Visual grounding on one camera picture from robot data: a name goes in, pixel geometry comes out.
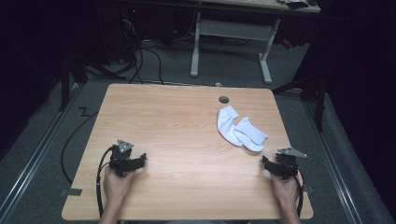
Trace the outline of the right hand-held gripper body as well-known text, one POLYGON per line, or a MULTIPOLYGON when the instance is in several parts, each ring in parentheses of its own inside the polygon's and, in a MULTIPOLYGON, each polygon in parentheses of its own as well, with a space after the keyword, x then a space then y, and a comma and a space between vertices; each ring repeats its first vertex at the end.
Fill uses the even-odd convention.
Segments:
POLYGON ((298 158, 306 159, 307 154, 293 147, 281 148, 277 151, 276 163, 280 166, 279 176, 283 180, 298 174, 298 158))

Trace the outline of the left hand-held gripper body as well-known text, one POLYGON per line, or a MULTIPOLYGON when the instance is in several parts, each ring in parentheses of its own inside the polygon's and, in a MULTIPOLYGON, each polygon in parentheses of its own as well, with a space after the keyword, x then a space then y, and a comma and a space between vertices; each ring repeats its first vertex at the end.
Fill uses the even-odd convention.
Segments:
POLYGON ((127 173, 137 169, 136 162, 130 159, 133 144, 119 139, 112 149, 109 166, 118 176, 124 177, 127 173))

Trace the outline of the person's right hand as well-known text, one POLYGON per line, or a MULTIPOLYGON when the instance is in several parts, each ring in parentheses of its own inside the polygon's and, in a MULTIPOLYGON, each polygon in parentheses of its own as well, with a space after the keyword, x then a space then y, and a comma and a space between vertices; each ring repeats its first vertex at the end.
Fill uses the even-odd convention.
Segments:
POLYGON ((295 206, 300 192, 297 181, 290 177, 282 179, 277 175, 271 175, 274 185, 274 193, 281 207, 295 206))

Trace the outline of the person's left hand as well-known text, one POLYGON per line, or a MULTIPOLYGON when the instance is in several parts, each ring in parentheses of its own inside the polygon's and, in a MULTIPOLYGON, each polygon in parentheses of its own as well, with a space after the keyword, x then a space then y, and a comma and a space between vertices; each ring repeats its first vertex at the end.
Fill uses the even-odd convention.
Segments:
POLYGON ((105 171, 104 189, 106 199, 111 204, 122 204, 128 196, 134 179, 135 171, 129 172, 126 176, 118 176, 116 172, 107 167, 105 171))

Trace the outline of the black metal stand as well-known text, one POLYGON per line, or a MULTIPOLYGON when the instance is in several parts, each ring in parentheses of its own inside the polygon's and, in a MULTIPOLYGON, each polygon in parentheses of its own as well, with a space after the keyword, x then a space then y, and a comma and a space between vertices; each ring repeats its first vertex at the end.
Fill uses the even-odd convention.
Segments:
POLYGON ((295 78, 278 88, 273 89, 273 94, 291 89, 301 89, 300 99, 302 101, 315 101, 314 122, 320 132, 323 131, 322 116, 325 109, 324 100, 326 92, 328 73, 322 65, 310 65, 305 69, 299 68, 295 78))
POLYGON ((112 79, 122 79, 121 76, 116 75, 114 72, 104 68, 99 63, 95 63, 88 58, 76 54, 76 53, 66 53, 64 59, 62 60, 62 91, 61 91, 61 111, 65 111, 66 106, 70 101, 70 77, 73 77, 77 84, 85 84, 88 81, 87 72, 85 66, 93 68, 94 70, 100 72, 105 77, 112 79))

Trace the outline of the white-framed wooden desk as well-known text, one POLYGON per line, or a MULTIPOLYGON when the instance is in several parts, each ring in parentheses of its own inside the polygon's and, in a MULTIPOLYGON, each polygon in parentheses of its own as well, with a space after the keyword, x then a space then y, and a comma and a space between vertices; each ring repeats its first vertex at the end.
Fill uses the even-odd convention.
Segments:
MULTIPOLYGON (((310 0, 198 0, 198 6, 208 4, 220 6, 247 7, 248 9, 268 9, 270 12, 294 13, 298 15, 317 15, 320 7, 310 0), (305 2, 306 8, 289 9, 287 2, 305 2)), ((267 57, 276 37, 280 18, 275 17, 271 24, 250 24, 237 21, 219 21, 217 19, 203 19, 201 13, 196 13, 194 48, 191 56, 191 76, 197 77, 199 72, 200 37, 202 35, 228 37, 245 40, 263 41, 265 47, 258 54, 258 60, 262 70, 263 80, 266 84, 272 83, 271 74, 267 64, 267 57)))

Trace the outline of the metal floor rail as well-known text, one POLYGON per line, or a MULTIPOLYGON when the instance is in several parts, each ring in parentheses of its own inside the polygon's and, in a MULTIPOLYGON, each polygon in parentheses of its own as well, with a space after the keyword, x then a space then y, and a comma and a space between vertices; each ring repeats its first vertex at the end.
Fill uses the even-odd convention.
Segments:
POLYGON ((62 106, 62 85, 56 85, 50 97, 29 118, 11 150, 0 161, 0 224, 6 224, 9 220, 49 151, 50 142, 70 105, 83 87, 83 84, 73 84, 69 89, 70 99, 62 106))
POLYGON ((316 137, 320 144, 320 151, 327 167, 328 173, 332 179, 333 186, 338 195, 338 198, 346 213, 349 224, 362 224, 361 215, 357 209, 356 204, 352 198, 350 190, 342 177, 340 169, 332 155, 331 148, 327 142, 324 133, 318 128, 315 121, 315 112, 310 103, 303 103, 304 111, 309 117, 311 126, 313 127, 316 137))

